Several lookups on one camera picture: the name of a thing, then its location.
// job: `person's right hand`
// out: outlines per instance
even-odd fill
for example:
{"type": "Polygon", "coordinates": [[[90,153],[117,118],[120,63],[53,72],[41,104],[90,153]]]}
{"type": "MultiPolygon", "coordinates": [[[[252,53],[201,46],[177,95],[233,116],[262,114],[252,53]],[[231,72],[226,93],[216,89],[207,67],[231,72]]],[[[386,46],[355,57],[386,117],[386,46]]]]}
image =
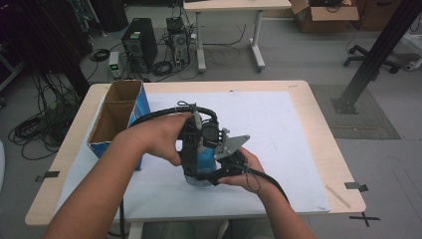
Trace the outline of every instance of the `person's right hand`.
{"type": "Polygon", "coordinates": [[[137,138],[131,143],[141,144],[145,152],[178,166],[181,159],[175,144],[184,123],[191,116],[192,113],[181,113],[151,119],[128,128],[126,133],[137,138]]]}
{"type": "MultiPolygon", "coordinates": [[[[265,173],[260,160],[255,154],[248,151],[244,147],[240,147],[239,151],[245,156],[245,160],[248,163],[249,168],[253,168],[257,171],[265,173]]],[[[236,176],[222,177],[218,180],[218,182],[221,184],[242,186],[246,190],[255,193],[258,193],[259,191],[261,191],[261,189],[267,187],[269,184],[271,185],[271,183],[266,179],[256,175],[252,175],[252,173],[250,172],[236,176]]]]}

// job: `white desk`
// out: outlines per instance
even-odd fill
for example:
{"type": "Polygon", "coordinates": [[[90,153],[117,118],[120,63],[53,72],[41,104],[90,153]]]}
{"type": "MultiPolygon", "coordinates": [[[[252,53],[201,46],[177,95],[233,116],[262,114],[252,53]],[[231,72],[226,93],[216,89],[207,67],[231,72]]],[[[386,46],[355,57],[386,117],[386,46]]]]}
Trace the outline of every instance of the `white desk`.
{"type": "Polygon", "coordinates": [[[258,72],[265,68],[264,59],[261,55],[260,48],[258,47],[258,38],[261,28],[261,20],[263,10],[267,9],[284,9],[290,8],[291,3],[289,0],[210,0],[201,2],[184,3],[184,8],[187,12],[195,12],[196,14],[196,31],[197,31],[197,59],[198,70],[204,73],[206,70],[204,46],[202,43],[201,24],[203,12],[221,12],[232,11],[232,17],[238,18],[243,16],[242,12],[256,12],[255,14],[255,31],[254,37],[250,40],[251,47],[254,53],[255,60],[257,61],[258,72]]]}
{"type": "MultiPolygon", "coordinates": [[[[99,107],[100,99],[109,85],[90,88],[81,108],[62,144],[50,171],[60,171],[58,177],[46,178],[25,218],[29,225],[47,225],[53,218],[65,179],[73,165],[84,136],[99,107]]],[[[249,81],[145,84],[148,93],[206,93],[237,90],[285,91],[291,95],[304,135],[310,147],[325,194],[331,206],[330,213],[362,212],[365,203],[357,189],[347,189],[345,182],[353,177],[332,137],[317,101],[304,81],[249,81]]]]}

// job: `computer tower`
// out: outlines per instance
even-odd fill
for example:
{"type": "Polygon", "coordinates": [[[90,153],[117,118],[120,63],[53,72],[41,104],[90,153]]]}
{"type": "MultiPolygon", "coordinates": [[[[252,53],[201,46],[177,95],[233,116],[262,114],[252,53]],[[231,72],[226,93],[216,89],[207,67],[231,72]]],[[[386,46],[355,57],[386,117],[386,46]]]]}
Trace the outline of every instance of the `computer tower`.
{"type": "Polygon", "coordinates": [[[121,42],[131,63],[139,62],[148,71],[152,69],[158,48],[155,43],[151,19],[133,18],[121,38],[121,42]]]}
{"type": "Polygon", "coordinates": [[[186,31],[170,35],[173,59],[176,66],[183,67],[190,63],[189,37],[186,31]]]}

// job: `gray carpet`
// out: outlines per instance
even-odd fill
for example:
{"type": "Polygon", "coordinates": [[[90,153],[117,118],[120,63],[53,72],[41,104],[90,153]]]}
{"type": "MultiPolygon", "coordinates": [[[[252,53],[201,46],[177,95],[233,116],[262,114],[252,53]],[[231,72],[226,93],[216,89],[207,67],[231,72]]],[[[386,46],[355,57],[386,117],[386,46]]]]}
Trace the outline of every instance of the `gray carpet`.
{"type": "Polygon", "coordinates": [[[357,115],[337,114],[330,99],[338,99],[346,86],[311,85],[316,101],[335,138],[400,139],[382,108],[368,89],[354,105],[357,115]]]}

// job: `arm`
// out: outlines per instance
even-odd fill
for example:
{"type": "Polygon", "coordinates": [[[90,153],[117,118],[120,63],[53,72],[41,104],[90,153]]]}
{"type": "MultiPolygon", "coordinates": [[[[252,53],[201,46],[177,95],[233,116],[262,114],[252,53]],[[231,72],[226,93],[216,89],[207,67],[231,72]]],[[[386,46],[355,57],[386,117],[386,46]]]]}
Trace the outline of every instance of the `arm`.
{"type": "Polygon", "coordinates": [[[120,132],[56,213],[44,238],[105,238],[143,154],[180,165],[175,142],[189,117],[166,116],[120,132]]]}
{"type": "MultiPolygon", "coordinates": [[[[264,168],[257,156],[243,147],[239,150],[247,158],[249,167],[264,172],[264,168]]],[[[251,174],[246,174],[246,176],[244,174],[224,177],[219,182],[243,186],[248,191],[256,192],[264,204],[276,238],[316,238],[313,232],[292,209],[279,189],[264,178],[258,176],[256,178],[251,174]]]]}

